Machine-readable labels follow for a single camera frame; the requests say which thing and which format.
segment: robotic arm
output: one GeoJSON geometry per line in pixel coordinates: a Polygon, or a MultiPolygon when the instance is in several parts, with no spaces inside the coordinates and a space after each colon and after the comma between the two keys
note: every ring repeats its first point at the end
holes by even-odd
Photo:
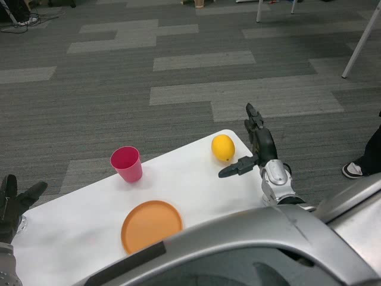
{"type": "Polygon", "coordinates": [[[16,259],[13,256],[13,238],[25,213],[47,188],[45,182],[39,182],[26,192],[17,195],[17,179],[6,176],[0,187],[0,286],[21,286],[16,274],[16,259]]]}
{"type": "Polygon", "coordinates": [[[278,159],[273,136],[264,127],[262,115],[250,103],[246,105],[246,112],[249,119],[245,120],[245,127],[249,133],[253,156],[240,158],[237,163],[221,170],[218,176],[225,178],[235,174],[243,175],[254,166],[259,166],[266,205],[297,204],[309,212],[314,211],[316,208],[308,205],[293,190],[291,170],[287,171],[278,159]]]}

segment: black pants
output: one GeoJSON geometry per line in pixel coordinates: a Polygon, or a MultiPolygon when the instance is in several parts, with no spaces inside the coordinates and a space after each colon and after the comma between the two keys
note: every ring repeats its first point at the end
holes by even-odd
{"type": "Polygon", "coordinates": [[[381,126],[370,138],[364,155],[354,163],[361,167],[364,175],[381,172],[381,126]]]}

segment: person's leg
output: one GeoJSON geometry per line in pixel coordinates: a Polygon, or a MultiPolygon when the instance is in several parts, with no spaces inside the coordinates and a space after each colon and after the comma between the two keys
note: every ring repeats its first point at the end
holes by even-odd
{"type": "Polygon", "coordinates": [[[370,138],[364,155],[354,162],[365,175],[381,172],[381,126],[370,138]]]}
{"type": "Polygon", "coordinates": [[[381,172],[381,126],[370,138],[362,157],[346,164],[343,174],[351,179],[381,172]]]}

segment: metal stand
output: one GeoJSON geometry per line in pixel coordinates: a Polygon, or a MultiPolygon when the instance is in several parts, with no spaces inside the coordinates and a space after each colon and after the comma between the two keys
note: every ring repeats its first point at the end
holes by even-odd
{"type": "Polygon", "coordinates": [[[262,18],[262,4],[263,4],[263,0],[260,0],[258,3],[257,23],[259,23],[262,18]]]}
{"type": "Polygon", "coordinates": [[[4,0],[0,0],[0,3],[1,3],[1,5],[4,7],[4,9],[6,10],[6,12],[7,12],[7,14],[9,15],[9,17],[11,18],[12,22],[13,22],[15,25],[18,25],[18,22],[16,21],[15,17],[12,15],[10,9],[8,8],[7,3],[5,3],[4,0]]]}
{"type": "Polygon", "coordinates": [[[373,29],[374,24],[377,22],[377,18],[380,16],[380,11],[381,11],[381,1],[378,4],[376,10],[374,11],[373,16],[371,17],[371,19],[368,23],[368,26],[366,27],[366,29],[365,29],[357,47],[356,47],[356,49],[355,49],[351,59],[349,60],[348,65],[346,66],[346,68],[344,70],[344,73],[342,75],[343,79],[346,79],[348,74],[351,72],[353,65],[355,64],[358,56],[360,55],[361,50],[363,49],[363,47],[364,47],[372,29],[373,29]]]}
{"type": "Polygon", "coordinates": [[[292,3],[292,9],[291,9],[291,14],[293,14],[293,11],[294,11],[294,9],[295,9],[296,2],[298,2],[298,0],[293,0],[293,3],[292,3]]]}
{"type": "MultiPolygon", "coordinates": [[[[295,10],[295,6],[297,2],[298,0],[293,0],[291,14],[293,14],[293,11],[295,10]]],[[[262,4],[263,4],[263,0],[260,0],[258,4],[257,23],[259,23],[262,19],[262,4]]]]}
{"type": "Polygon", "coordinates": [[[236,3],[257,2],[258,0],[236,0],[236,3]]]}

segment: sneaker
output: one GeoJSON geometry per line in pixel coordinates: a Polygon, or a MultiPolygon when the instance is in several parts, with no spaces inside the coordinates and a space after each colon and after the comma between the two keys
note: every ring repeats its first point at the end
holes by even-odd
{"type": "Polygon", "coordinates": [[[361,167],[353,162],[346,164],[342,171],[344,176],[350,179],[359,179],[365,176],[361,171],[361,167]]]}

